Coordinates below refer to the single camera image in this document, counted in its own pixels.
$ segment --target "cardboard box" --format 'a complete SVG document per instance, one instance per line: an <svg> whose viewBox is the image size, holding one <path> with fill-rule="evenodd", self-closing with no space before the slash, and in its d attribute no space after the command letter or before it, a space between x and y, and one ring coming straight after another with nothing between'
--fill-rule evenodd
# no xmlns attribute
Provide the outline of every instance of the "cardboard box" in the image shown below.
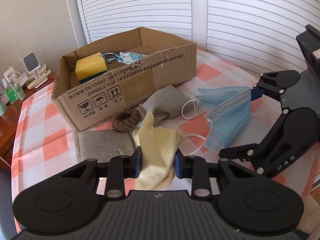
<svg viewBox="0 0 320 240"><path fill-rule="evenodd" d="M134 64L113 62L108 72L79 84L76 61L97 52L147 55ZM148 28L114 34L64 55L52 101L74 130L86 130L138 105L155 91L196 76L196 43Z"/></svg>

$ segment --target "white logo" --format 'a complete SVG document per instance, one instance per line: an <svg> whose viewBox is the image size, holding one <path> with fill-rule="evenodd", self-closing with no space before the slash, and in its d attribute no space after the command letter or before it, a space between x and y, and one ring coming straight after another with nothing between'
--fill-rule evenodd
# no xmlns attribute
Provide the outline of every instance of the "white logo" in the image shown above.
<svg viewBox="0 0 320 240"><path fill-rule="evenodd" d="M156 197L156 198L162 198L163 197L163 195L161 194L161 193L158 193L158 194L156 194L156 195L153 195L154 197Z"/></svg>

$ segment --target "gray pouch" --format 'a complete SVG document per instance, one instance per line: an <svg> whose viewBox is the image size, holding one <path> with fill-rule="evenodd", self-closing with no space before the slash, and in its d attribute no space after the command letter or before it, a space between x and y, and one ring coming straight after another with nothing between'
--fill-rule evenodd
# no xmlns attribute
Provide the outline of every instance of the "gray pouch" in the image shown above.
<svg viewBox="0 0 320 240"><path fill-rule="evenodd" d="M91 158L109 162L119 155L131 156L135 150L130 133L114 129L75 132L74 139L78 162Z"/></svg>
<svg viewBox="0 0 320 240"><path fill-rule="evenodd" d="M190 100L185 94L178 89L169 85L155 92L145 103L141 105L139 111L144 118L147 111L153 113L155 123L160 122L164 118L174 118L181 114L183 105ZM193 103L190 102L184 107L184 111L193 108Z"/></svg>

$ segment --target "sponge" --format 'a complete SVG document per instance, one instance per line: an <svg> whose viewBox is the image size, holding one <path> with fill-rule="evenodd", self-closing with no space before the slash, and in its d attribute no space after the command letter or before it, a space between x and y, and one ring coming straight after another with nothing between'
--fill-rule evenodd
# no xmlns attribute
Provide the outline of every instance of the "sponge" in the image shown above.
<svg viewBox="0 0 320 240"><path fill-rule="evenodd" d="M82 84L107 71L107 65L101 52L82 58L76 62L76 76Z"/></svg>

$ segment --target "wooden desk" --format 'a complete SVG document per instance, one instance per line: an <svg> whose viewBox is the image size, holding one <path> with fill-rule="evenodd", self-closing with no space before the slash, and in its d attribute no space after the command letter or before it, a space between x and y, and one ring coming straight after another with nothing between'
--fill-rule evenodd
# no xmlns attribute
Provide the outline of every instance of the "wooden desk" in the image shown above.
<svg viewBox="0 0 320 240"><path fill-rule="evenodd" d="M56 74L51 72L48 76L47 82L42 84L37 89L24 88L23 91L26 94L26 98L32 96L35 92L44 88L45 86L53 83ZM7 111L3 116L0 116L0 167L5 171L10 172L11 170L11 160L13 143L16 135L18 120L20 116L20 111L22 107L22 101L16 100L13 104L7 104Z"/></svg>

